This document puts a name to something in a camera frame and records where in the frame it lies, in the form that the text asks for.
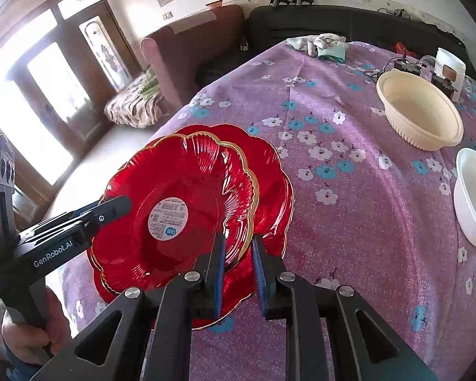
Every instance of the human hand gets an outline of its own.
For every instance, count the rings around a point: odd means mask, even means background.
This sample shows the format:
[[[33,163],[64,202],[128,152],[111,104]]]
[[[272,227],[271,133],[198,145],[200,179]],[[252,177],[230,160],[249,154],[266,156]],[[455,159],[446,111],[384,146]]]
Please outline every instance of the human hand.
[[[32,349],[51,343],[51,353],[55,355],[71,341],[69,320],[63,314],[60,301],[47,286],[46,303],[50,317],[45,331],[31,325],[13,323],[7,311],[3,317],[2,336],[5,343],[17,358],[27,364],[42,364]]]

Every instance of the beige bowl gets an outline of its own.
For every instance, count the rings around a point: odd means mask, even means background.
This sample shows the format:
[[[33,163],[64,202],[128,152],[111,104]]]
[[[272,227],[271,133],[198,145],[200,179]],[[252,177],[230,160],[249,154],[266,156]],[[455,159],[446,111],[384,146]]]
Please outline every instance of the beige bowl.
[[[462,118],[456,107],[424,78],[392,70],[377,81],[377,93],[391,127],[411,145],[434,151],[462,140]]]

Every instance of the screw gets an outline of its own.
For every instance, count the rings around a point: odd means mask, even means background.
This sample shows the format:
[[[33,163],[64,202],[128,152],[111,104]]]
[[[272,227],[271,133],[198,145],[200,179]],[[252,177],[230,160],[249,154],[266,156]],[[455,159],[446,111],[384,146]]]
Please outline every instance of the screw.
[[[340,295],[343,297],[351,297],[354,295],[354,289],[348,285],[343,285],[339,288]]]
[[[292,272],[286,271],[280,274],[280,279],[284,282],[292,282],[294,281],[295,278],[296,278],[296,275],[293,274]]]
[[[135,286],[131,286],[130,288],[127,288],[125,290],[125,296],[128,297],[128,299],[134,299],[138,297],[141,293],[141,290],[139,288],[136,288]]]
[[[201,275],[196,271],[190,271],[185,274],[185,280],[189,282],[196,282],[200,277]]]

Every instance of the green cloth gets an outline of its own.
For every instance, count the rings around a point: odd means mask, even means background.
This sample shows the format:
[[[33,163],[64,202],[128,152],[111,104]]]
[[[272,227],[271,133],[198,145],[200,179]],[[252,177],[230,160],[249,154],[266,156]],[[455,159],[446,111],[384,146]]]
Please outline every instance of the green cloth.
[[[144,101],[147,101],[152,95],[160,91],[160,84],[157,76],[152,72],[152,68],[148,67],[145,73],[145,80],[140,85],[140,95]]]
[[[336,44],[334,47],[327,47],[326,49],[317,48],[317,58],[319,60],[329,59],[336,61],[337,63],[344,63],[346,60],[345,44]]]

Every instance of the plate label sticker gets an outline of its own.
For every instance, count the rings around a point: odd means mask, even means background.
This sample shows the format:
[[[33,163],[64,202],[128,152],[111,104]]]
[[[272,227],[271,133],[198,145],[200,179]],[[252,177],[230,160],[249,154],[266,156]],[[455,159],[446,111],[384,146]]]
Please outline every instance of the plate label sticker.
[[[148,217],[148,231],[159,241],[177,237],[187,224],[187,205],[177,197],[167,197],[157,203]]]

